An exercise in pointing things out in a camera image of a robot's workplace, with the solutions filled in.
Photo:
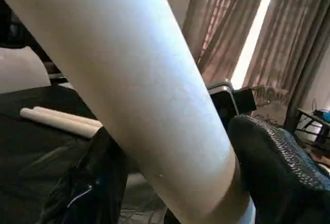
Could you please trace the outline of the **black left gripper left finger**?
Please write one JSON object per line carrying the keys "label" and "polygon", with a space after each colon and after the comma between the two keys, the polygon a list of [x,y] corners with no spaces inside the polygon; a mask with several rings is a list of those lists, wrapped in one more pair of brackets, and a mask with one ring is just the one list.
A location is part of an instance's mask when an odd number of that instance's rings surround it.
{"label": "black left gripper left finger", "polygon": [[123,150],[105,128],[49,194],[40,223],[118,223],[128,178]]}

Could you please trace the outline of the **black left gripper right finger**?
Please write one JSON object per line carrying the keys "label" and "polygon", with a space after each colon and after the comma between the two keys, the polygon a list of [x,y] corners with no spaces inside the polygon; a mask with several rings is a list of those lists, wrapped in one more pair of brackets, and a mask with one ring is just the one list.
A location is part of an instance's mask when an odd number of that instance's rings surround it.
{"label": "black left gripper right finger", "polygon": [[286,130],[235,116],[227,134],[256,208],[256,223],[329,223],[329,173]]}

